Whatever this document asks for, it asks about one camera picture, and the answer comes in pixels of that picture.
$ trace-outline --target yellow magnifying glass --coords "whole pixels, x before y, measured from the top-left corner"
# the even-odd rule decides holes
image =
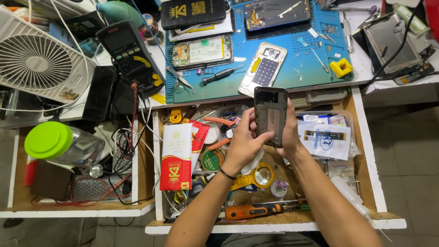
[[[232,184],[230,191],[250,184],[256,185],[258,188],[267,188],[274,180],[274,173],[269,164],[259,163],[249,175],[238,175]]]

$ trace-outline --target blue repair mat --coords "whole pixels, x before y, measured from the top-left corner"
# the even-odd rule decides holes
[[[188,76],[184,76],[184,79],[194,87],[194,94],[192,94],[192,91],[187,87],[184,92],[180,94],[175,93],[173,91],[173,77],[170,72],[166,71],[167,104],[211,100],[240,95],[238,87],[241,84],[241,80],[244,77],[247,68],[250,66],[255,52],[261,42],[268,42],[280,46],[287,49],[288,52],[281,69],[276,76],[273,87],[293,89],[298,87],[339,83],[353,79],[353,73],[350,73],[345,78],[339,79],[329,67],[329,64],[332,61],[337,62],[342,58],[346,58],[350,62],[349,53],[346,48],[346,41],[343,37],[343,30],[337,11],[321,10],[319,4],[315,4],[311,10],[312,28],[318,33],[329,35],[336,44],[331,40],[324,39],[320,36],[314,38],[308,31],[248,41],[245,38],[245,4],[246,3],[232,5],[232,8],[235,10],[237,31],[234,34],[231,34],[231,37],[234,47],[234,56],[245,58],[246,60],[244,62],[233,62],[232,64],[215,66],[213,67],[213,72],[217,73],[221,70],[237,67],[242,64],[245,64],[245,66],[227,77],[209,83],[207,86],[203,86],[201,78],[203,76],[209,77],[212,75],[197,76],[196,70],[191,70]],[[325,25],[328,24],[336,29],[335,33],[324,31]],[[172,46],[176,43],[177,42],[169,42],[168,32],[166,32],[166,56],[169,61],[172,60]],[[311,48],[314,49],[319,58],[326,65],[329,73],[326,73],[323,69]]]

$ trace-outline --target hand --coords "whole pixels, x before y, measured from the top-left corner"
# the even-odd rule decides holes
[[[265,132],[256,137],[255,108],[242,113],[238,127],[233,131],[233,138],[221,169],[235,177],[242,168],[251,163],[261,147],[274,137],[274,132]]]
[[[294,155],[294,152],[302,146],[297,132],[297,119],[293,105],[288,98],[287,104],[287,121],[284,132],[282,133],[282,147],[276,151],[284,158],[289,160],[288,156]]]

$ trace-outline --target wooden drawer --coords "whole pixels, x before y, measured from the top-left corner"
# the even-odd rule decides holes
[[[139,129],[143,125],[143,121],[138,122]],[[132,206],[119,202],[102,202],[90,207],[32,205],[31,200],[35,195],[30,193],[30,187],[23,185],[28,157],[24,150],[24,141],[32,128],[16,129],[8,205],[0,208],[0,218],[132,217],[144,215],[155,207],[154,198]],[[146,130],[142,138],[152,147],[150,131]],[[152,154],[140,142],[133,159],[133,201],[152,196],[154,163],[149,161],[153,161]]]
[[[343,103],[339,106],[339,109],[348,110],[354,118],[356,143],[363,153],[362,155],[356,156],[354,159],[355,168],[358,173],[358,180],[360,181],[360,194],[363,198],[364,205],[371,210],[371,216],[376,223],[376,227],[381,229],[406,228],[407,225],[404,219],[387,211],[383,191],[381,189],[381,182],[378,179],[371,137],[358,87],[352,88],[352,92],[344,99]],[[162,134],[163,122],[161,120],[161,112],[156,111],[153,115],[153,120],[155,131]],[[158,138],[155,138],[154,154],[156,159],[160,159],[160,151],[161,147]],[[280,157],[279,159],[273,157],[273,160],[280,160],[278,165],[285,167]],[[159,191],[158,186],[156,187],[155,194],[157,206],[156,220],[151,222],[145,228],[145,232],[148,234],[167,234],[172,224],[163,224],[162,222],[164,220],[162,208],[164,199],[162,199],[163,193]],[[253,218],[246,222],[217,223],[214,226],[212,233],[296,232],[316,230],[318,230],[318,228],[311,212],[290,212],[263,218]]]

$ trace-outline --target fan grille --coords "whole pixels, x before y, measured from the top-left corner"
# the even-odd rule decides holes
[[[72,61],[57,42],[35,35],[16,35],[0,42],[0,76],[16,87],[45,90],[65,82]]]

